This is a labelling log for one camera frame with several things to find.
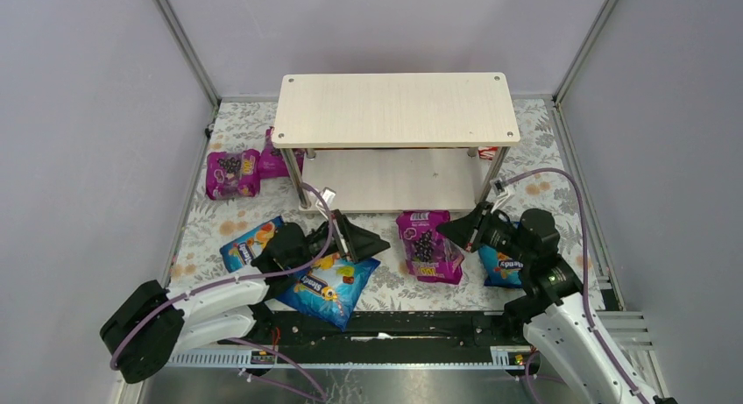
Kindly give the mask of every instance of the barcode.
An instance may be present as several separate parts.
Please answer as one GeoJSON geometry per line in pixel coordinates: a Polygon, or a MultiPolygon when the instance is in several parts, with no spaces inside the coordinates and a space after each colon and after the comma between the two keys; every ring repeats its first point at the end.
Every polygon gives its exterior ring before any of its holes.
{"type": "Polygon", "coordinates": [[[425,213],[413,213],[410,216],[411,222],[419,222],[420,220],[428,220],[428,212],[425,213]]]}

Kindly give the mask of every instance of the pink package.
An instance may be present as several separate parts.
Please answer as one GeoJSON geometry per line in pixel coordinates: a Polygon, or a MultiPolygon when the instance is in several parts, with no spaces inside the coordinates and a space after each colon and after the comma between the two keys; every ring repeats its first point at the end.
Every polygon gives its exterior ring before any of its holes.
{"type": "Polygon", "coordinates": [[[406,211],[397,217],[407,270],[419,281],[459,284],[464,255],[436,231],[450,220],[448,211],[406,211]]]}
{"type": "Polygon", "coordinates": [[[260,192],[258,150],[211,152],[207,156],[207,195],[212,200],[255,196],[260,192]]]}
{"type": "MultiPolygon", "coordinates": [[[[258,162],[260,179],[289,177],[287,164],[284,163],[284,158],[281,157],[279,149],[275,148],[271,141],[272,133],[273,127],[265,130],[265,146],[263,147],[263,151],[260,152],[260,161],[258,162]]],[[[294,150],[294,157],[297,158],[297,164],[300,165],[301,171],[304,165],[304,150],[294,150]]]]}

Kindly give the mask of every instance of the shelf lower board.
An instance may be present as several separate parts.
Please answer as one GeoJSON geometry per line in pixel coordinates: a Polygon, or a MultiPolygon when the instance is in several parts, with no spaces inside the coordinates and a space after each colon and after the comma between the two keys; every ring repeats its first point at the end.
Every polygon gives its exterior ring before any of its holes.
{"type": "Polygon", "coordinates": [[[348,213],[470,211],[484,177],[463,148],[318,150],[302,172],[313,187],[336,191],[331,208],[348,213]]]}

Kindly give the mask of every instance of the floral tablecloth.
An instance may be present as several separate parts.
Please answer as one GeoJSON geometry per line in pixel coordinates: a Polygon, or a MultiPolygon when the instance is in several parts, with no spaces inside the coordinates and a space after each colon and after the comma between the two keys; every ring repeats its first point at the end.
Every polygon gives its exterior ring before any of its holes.
{"type": "MultiPolygon", "coordinates": [[[[209,151],[241,152],[263,148],[265,130],[273,123],[276,104],[222,103],[209,151]]],[[[513,106],[521,142],[506,156],[501,174],[511,176],[538,167],[563,168],[544,102],[541,99],[514,100],[513,106]]],[[[490,163],[481,161],[483,167],[490,163]]],[[[298,223],[305,232],[322,222],[320,215],[299,213],[299,200],[288,178],[261,181],[260,195],[254,198],[212,201],[204,194],[205,169],[204,163],[180,250],[173,257],[173,286],[192,285],[226,274],[219,248],[274,216],[282,215],[285,221],[298,223]]],[[[556,174],[537,174],[514,185],[513,191],[514,197],[503,210],[512,218],[518,218],[521,212],[532,207],[550,211],[560,231],[561,254],[582,277],[577,200],[568,182],[556,174]]],[[[371,275],[357,311],[502,310],[506,302],[523,295],[519,290],[484,287],[485,269],[476,253],[468,254],[462,263],[463,278],[458,286],[419,282],[407,274],[395,217],[393,214],[349,215],[354,224],[378,233],[392,244],[392,248],[376,257],[381,265],[371,275]]],[[[604,308],[593,271],[589,288],[592,305],[604,308]]],[[[277,301],[267,304],[274,310],[289,309],[277,301]]]]}

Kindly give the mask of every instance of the blue snack bag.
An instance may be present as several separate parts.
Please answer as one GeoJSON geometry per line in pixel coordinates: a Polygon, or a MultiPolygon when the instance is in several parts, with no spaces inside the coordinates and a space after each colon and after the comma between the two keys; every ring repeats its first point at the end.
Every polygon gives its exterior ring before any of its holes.
{"type": "Polygon", "coordinates": [[[284,219],[281,216],[276,216],[219,248],[227,272],[234,273],[249,265],[252,260],[260,255],[265,244],[273,237],[273,233],[282,225],[284,225],[284,219]]]}
{"type": "Polygon", "coordinates": [[[378,266],[376,259],[352,264],[334,253],[319,259],[312,268],[297,273],[294,287],[276,299],[344,331],[361,291],[378,266]]]}
{"type": "Polygon", "coordinates": [[[478,254],[488,274],[486,286],[521,288],[519,271],[524,267],[523,264],[490,246],[481,247],[478,254]]]}

